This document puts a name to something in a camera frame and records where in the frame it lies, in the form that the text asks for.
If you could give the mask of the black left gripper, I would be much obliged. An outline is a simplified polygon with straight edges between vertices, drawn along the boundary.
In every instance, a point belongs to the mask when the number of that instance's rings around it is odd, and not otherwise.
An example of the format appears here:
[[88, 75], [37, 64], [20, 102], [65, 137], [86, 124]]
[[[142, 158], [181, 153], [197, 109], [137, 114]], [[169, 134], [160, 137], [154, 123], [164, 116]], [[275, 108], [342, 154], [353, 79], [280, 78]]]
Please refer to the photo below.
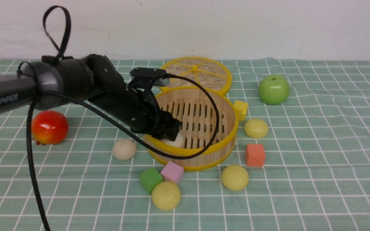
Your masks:
[[176, 140], [179, 134], [179, 120], [163, 112], [144, 92], [128, 89], [125, 82], [107, 84], [89, 102], [129, 126], [132, 133], [170, 141]]

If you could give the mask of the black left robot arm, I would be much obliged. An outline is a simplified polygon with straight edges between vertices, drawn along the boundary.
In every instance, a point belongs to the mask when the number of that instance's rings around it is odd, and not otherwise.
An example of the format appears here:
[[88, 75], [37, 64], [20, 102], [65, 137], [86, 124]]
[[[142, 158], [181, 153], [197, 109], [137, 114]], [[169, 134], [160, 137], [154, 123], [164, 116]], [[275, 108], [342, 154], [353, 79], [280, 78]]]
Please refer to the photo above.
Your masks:
[[168, 84], [166, 71], [137, 67], [125, 83], [113, 63], [101, 55], [81, 59], [44, 56], [19, 68], [16, 75], [0, 76], [0, 114], [23, 107], [42, 92], [56, 92], [65, 98], [44, 95], [36, 104], [40, 111], [69, 104], [69, 98], [89, 101], [127, 125], [132, 133], [156, 139], [175, 140], [181, 122], [160, 109], [152, 87]]

